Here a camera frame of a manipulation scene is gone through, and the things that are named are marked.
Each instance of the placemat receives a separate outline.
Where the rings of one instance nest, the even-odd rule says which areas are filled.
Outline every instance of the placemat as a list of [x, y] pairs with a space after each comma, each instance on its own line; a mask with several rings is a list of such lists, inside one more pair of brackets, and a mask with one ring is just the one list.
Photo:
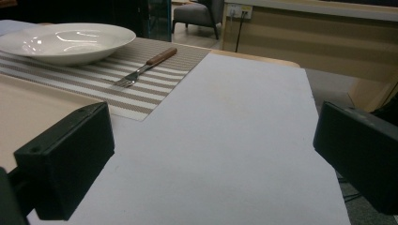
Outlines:
[[[129, 88], [113, 82], [133, 72], [148, 59], [176, 47], [177, 54], [142, 74]], [[151, 39], [136, 38], [111, 56], [90, 65], [59, 67], [0, 52], [0, 73], [108, 102], [111, 113], [144, 120], [210, 52]]]

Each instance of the white plate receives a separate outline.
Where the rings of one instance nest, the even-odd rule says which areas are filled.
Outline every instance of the white plate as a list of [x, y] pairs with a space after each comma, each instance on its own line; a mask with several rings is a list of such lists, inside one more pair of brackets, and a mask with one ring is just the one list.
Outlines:
[[98, 61], [136, 38], [129, 29], [99, 23], [40, 25], [0, 37], [0, 51], [55, 65]]

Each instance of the table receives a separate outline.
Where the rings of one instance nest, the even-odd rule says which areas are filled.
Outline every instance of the table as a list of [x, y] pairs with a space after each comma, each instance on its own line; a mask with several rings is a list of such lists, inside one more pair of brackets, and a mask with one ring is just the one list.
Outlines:
[[[225, 0], [253, 6], [239, 53], [278, 58], [355, 78], [354, 105], [373, 111], [398, 92], [398, 8], [314, 0]], [[222, 50], [234, 52], [240, 20], [224, 8]]]
[[349, 224], [305, 70], [220, 53], [144, 121], [111, 116], [115, 154], [67, 224]]

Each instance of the tiled floor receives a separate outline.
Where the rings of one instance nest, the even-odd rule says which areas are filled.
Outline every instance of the tiled floor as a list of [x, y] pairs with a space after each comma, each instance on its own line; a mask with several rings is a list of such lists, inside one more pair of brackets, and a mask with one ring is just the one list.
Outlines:
[[[220, 42], [215, 38], [212, 28], [199, 27], [195, 25], [189, 25], [188, 28], [185, 28], [183, 23], [178, 23], [176, 25], [172, 41], [174, 43], [203, 48], [220, 48]], [[354, 82], [353, 78], [307, 68], [306, 72], [313, 91], [315, 105], [318, 110], [320, 110], [321, 105], [325, 100], [352, 106], [351, 99], [347, 92]], [[342, 183], [341, 189], [344, 196], [357, 193], [357, 191], [347, 183]], [[398, 224], [395, 217], [377, 213], [363, 197], [347, 202], [346, 208], [352, 225]]]

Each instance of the gray chair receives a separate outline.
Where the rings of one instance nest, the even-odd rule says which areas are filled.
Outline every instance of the gray chair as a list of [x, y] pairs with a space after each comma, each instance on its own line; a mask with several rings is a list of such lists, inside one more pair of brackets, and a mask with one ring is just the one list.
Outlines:
[[216, 25], [222, 22], [224, 0], [196, 0], [194, 3], [176, 7], [174, 9], [173, 28], [172, 33], [175, 31], [176, 23], [212, 27], [219, 39]]

